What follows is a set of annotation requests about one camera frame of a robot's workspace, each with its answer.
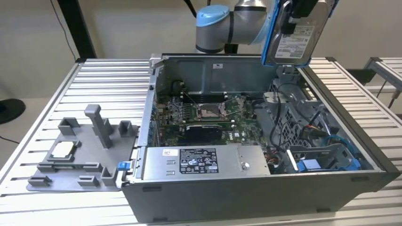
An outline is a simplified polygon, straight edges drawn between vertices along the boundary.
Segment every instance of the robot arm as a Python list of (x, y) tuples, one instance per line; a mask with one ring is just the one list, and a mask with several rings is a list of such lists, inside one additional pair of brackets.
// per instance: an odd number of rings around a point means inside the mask
[(338, 0), (241, 0), (234, 12), (207, 6), (196, 17), (196, 49), (218, 53), (224, 44), (257, 44), (265, 39), (262, 63), (267, 66), (309, 64), (313, 50)]

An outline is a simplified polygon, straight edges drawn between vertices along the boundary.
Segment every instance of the power supply label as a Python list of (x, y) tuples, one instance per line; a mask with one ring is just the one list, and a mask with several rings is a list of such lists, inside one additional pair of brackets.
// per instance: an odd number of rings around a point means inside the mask
[(180, 149), (180, 173), (219, 173), (216, 149)]

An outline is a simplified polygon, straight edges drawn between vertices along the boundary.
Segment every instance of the blue latch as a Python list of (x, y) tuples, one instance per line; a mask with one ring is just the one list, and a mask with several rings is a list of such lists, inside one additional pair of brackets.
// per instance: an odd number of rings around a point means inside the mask
[(118, 164), (118, 170), (119, 171), (128, 171), (131, 169), (131, 162), (130, 161), (122, 161)]

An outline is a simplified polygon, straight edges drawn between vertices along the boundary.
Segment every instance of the aluminum table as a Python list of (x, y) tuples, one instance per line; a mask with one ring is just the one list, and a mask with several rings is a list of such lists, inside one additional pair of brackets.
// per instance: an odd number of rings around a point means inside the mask
[[(314, 58), (310, 67), (369, 136), (402, 170), (402, 121), (351, 77), (337, 61)], [(100, 104), (111, 123), (140, 125), (148, 88), (148, 60), (88, 59), (76, 63), (0, 171), (0, 224), (142, 225), (122, 192), (43, 193), (25, 189), (59, 135), (63, 117), (84, 116)], [(335, 213), (178, 223), (180, 226), (390, 226), (402, 225), (402, 176), (381, 191), (361, 194)]]

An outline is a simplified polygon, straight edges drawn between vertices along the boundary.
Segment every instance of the barcode sticker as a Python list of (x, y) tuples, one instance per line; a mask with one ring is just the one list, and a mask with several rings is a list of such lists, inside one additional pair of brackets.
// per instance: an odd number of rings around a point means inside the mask
[(314, 26), (297, 26), (291, 35), (282, 35), (275, 58), (301, 59), (303, 57)]

